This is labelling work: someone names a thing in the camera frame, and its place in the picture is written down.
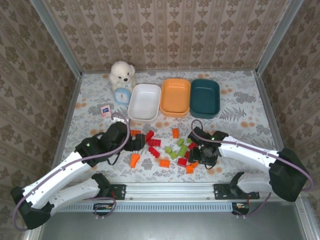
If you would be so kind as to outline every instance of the plastic tray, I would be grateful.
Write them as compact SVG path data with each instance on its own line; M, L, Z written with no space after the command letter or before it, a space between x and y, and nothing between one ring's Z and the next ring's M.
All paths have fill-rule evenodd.
M199 119L212 119L220 111L220 86L216 81L196 79L191 84L190 113Z
M168 78L162 84L160 109L163 115L183 118L189 112L190 82L182 78Z
M137 124L151 124L158 115L161 88L154 84L138 84L133 88L128 117Z

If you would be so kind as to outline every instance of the table surface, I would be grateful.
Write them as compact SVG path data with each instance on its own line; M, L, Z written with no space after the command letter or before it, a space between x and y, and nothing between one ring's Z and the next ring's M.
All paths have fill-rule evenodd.
M213 119L201 119L203 129L212 134L223 131L229 135L261 148L275 149L274 141L259 95L253 71L188 71L188 72L140 72L135 74L137 83L156 84L161 87L168 78L183 78L189 81L205 78L220 85L220 112ZM111 119L103 119L100 107L110 105L111 111L127 115L128 108L114 101L108 74L84 74L77 103L72 116L62 159L64 160L84 138L106 131L112 124ZM130 167L131 153L122 151L113 166L107 162L99 163L91 170L78 176L74 182L82 182L94 173L103 173L111 183L177 183L177 182L228 182L237 172L257 173L258 171L232 158L220 157L216 166L207 170L198 165L193 174L177 165L165 153L165 147L178 152L177 139L172 138L172 129L179 128L180 137L187 139L191 131L191 122L195 118L188 113L184 118L165 117L159 114L153 124L130 123L132 130L141 130L146 134L154 131L153 138L161 140L157 150L161 159L171 161L170 168L159 166L160 159L148 152L148 146L140 151L141 158L135 168Z

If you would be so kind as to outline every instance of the alarm clock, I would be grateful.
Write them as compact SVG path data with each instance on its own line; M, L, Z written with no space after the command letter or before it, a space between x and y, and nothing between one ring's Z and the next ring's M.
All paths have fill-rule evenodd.
M114 91L114 99L118 104L128 106L130 102L130 98L131 98L131 92L129 89L121 87L121 88L117 88Z

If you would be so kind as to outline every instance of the pink box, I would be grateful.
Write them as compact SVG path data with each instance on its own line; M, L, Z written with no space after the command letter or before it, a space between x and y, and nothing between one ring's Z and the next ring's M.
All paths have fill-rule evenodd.
M102 117L104 119L111 117L111 110L109 105L102 106L100 109L101 109Z

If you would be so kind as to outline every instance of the plush toy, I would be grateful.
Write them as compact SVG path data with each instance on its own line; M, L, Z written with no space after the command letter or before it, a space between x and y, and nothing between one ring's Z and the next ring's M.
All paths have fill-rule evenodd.
M125 61L115 62L111 67L111 73L109 75L113 92L115 92L116 89L124 88L132 93L132 90L137 85L134 74L134 66L129 65Z

